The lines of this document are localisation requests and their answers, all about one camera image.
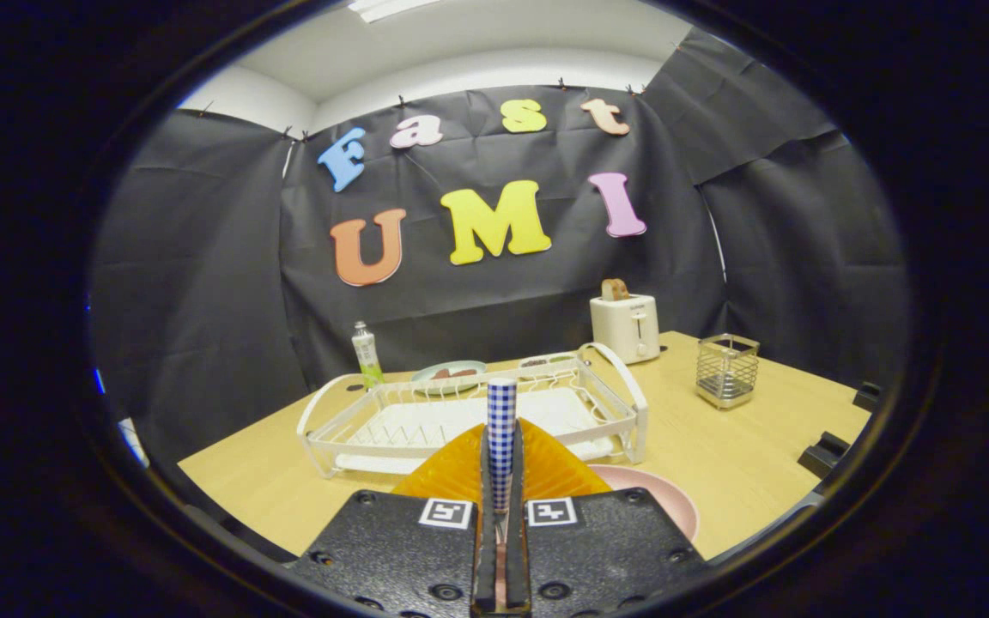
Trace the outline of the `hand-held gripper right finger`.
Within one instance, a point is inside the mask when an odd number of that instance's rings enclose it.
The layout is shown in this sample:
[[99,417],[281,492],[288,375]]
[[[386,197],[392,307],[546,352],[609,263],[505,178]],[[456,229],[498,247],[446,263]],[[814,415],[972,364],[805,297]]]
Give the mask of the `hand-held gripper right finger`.
[[515,435],[507,603],[529,617],[610,617],[707,577],[699,515],[671,482],[587,465],[540,427]]

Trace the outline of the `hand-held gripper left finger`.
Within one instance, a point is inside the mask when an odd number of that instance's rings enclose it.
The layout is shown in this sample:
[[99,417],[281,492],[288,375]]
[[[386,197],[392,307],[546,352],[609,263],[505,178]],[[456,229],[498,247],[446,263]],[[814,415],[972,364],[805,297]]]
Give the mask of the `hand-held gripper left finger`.
[[497,603],[487,429],[464,431],[401,492],[362,489],[291,566],[377,617],[476,617]]

